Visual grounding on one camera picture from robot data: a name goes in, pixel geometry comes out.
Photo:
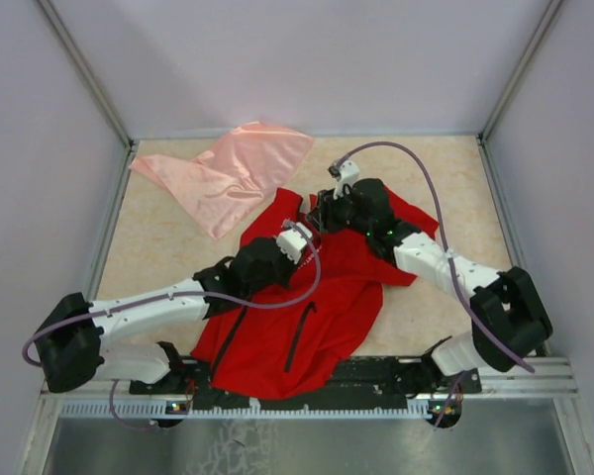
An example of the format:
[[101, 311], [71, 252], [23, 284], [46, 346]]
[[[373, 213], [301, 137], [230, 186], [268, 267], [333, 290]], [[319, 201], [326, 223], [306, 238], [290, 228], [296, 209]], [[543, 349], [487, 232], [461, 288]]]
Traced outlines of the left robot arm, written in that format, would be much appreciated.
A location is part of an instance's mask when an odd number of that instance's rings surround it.
[[262, 309], [254, 296], [272, 285], [288, 285], [307, 247], [306, 239], [285, 231], [276, 237], [256, 237], [235, 256], [163, 289], [108, 301], [88, 301], [80, 292], [68, 294], [25, 345], [38, 356], [23, 357], [42, 369], [53, 394], [74, 391], [94, 380], [140, 381], [175, 392], [185, 383], [186, 369], [175, 362], [171, 344], [140, 348], [123, 346], [122, 340], [235, 309]]

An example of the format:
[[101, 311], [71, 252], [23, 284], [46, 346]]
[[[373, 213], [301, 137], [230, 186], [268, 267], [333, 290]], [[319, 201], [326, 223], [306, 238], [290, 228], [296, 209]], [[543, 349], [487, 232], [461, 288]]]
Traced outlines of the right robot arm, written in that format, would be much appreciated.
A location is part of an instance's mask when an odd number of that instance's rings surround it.
[[552, 325], [525, 269], [497, 270], [442, 248], [394, 211], [379, 179], [319, 192], [307, 219], [321, 233], [363, 235], [377, 258], [432, 283], [462, 305], [470, 331], [437, 343], [423, 356], [422, 376], [430, 389], [445, 391], [457, 375], [481, 367], [535, 371], [526, 358], [551, 336]]

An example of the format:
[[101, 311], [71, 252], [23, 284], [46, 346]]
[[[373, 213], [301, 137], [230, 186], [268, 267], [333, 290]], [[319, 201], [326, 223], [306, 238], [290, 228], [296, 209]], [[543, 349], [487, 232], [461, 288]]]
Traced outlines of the red zip jacket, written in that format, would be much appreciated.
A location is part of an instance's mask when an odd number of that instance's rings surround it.
[[208, 320], [191, 355], [209, 364], [214, 386], [268, 400], [323, 387], [368, 336], [385, 287], [417, 278], [374, 256], [357, 232], [314, 242], [287, 288], [272, 285], [254, 296], [262, 309]]

